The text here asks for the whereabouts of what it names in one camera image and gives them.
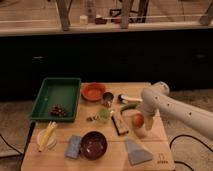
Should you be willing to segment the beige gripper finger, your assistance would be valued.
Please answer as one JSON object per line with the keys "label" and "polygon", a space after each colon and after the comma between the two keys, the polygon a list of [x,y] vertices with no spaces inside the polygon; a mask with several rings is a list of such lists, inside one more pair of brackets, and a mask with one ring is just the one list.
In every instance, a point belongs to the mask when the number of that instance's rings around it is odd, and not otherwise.
{"label": "beige gripper finger", "polygon": [[153,123],[154,123],[154,119],[152,117],[146,117],[145,118],[145,129],[147,131],[151,130]]}

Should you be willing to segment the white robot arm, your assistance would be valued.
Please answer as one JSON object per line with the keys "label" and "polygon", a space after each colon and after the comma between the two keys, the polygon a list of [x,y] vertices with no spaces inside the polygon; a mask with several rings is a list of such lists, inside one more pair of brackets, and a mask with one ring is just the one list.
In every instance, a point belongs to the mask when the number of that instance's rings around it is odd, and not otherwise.
{"label": "white robot arm", "polygon": [[169,92],[169,86],[164,82],[157,82],[141,92],[140,111],[145,116],[146,129],[152,128],[153,117],[159,111],[175,117],[213,141],[213,112],[170,98]]}

